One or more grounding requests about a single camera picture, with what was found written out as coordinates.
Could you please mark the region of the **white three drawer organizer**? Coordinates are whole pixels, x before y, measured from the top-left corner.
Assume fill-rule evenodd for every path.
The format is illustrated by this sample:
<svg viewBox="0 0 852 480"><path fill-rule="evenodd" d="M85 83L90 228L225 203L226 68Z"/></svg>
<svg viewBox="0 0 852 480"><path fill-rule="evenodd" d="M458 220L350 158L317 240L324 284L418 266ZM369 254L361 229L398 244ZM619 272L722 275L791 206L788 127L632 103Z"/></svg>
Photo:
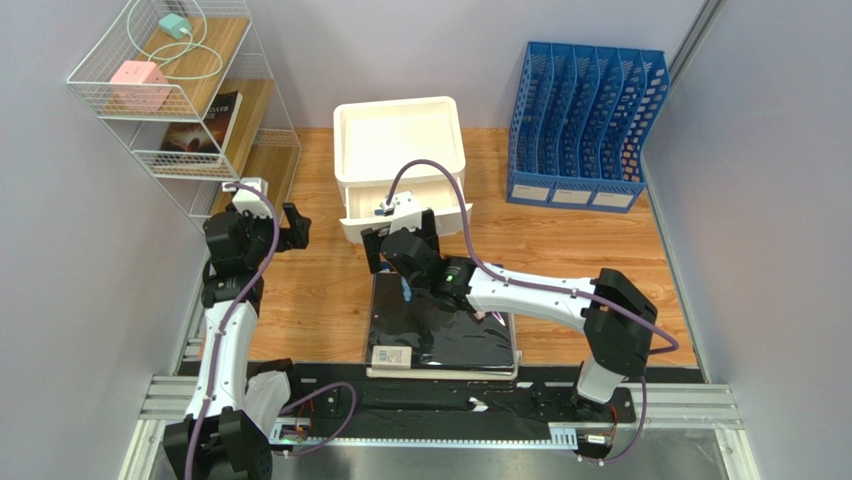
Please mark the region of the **white three drawer organizer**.
<svg viewBox="0 0 852 480"><path fill-rule="evenodd" d="M418 159L465 179L458 108L450 96L339 105L333 112L333 138L341 197L348 188L389 185L405 164Z"/></svg>

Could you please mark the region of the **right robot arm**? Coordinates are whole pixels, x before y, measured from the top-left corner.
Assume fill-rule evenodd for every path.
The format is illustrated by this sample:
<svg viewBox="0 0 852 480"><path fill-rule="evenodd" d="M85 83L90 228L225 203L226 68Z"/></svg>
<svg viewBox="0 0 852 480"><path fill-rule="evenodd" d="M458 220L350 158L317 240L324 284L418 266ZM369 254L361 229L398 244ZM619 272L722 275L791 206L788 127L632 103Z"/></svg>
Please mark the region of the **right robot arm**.
<svg viewBox="0 0 852 480"><path fill-rule="evenodd" d="M605 404L625 379L643 375L652 338L661 332L656 307L620 271L553 278L506 270L475 255L444 256L430 210L414 229L369 227L361 237L371 272L388 264L414 296L434 307L521 314L583 333L591 354L574 394L588 402Z"/></svg>

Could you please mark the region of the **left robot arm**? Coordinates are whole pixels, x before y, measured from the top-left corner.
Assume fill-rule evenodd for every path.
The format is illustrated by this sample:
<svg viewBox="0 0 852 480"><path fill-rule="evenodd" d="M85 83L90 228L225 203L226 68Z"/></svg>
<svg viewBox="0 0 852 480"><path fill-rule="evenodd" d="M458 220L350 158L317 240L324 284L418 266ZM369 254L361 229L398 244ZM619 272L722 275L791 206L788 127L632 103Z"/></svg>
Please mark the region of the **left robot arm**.
<svg viewBox="0 0 852 480"><path fill-rule="evenodd" d="M304 249L311 220L290 202L288 224L230 205L205 221L209 258L201 303L205 341L193 395L180 422L166 427L163 448L179 479L268 479L269 436L291 397L289 360L248 373L264 281L273 253Z"/></svg>

